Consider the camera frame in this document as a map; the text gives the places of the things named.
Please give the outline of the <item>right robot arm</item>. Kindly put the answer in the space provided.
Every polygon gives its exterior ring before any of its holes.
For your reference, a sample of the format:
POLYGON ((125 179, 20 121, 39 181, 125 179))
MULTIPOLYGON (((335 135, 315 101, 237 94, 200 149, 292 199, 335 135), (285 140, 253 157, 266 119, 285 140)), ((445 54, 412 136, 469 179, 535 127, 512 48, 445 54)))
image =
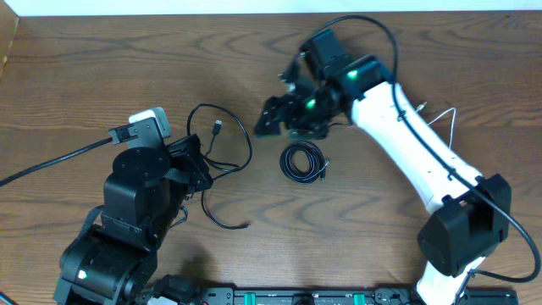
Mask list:
POLYGON ((354 59, 332 30, 301 45, 282 74, 289 91, 269 98, 254 132, 288 130, 307 146, 344 114, 406 176, 429 213, 418 234, 427 265, 416 286, 425 304, 462 300, 468 279, 508 236, 512 190, 458 157, 410 104, 392 72, 372 55, 354 59))

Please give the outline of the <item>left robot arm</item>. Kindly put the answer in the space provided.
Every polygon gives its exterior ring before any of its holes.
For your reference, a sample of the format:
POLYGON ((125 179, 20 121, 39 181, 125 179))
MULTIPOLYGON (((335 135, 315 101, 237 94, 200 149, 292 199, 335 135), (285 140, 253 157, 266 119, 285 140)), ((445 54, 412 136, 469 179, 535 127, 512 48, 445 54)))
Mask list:
POLYGON ((154 119, 109 131, 128 149, 113 161, 104 203, 86 216, 59 261, 58 304, 138 304, 158 266, 158 249, 183 201, 211 187, 197 135, 169 145, 154 119))

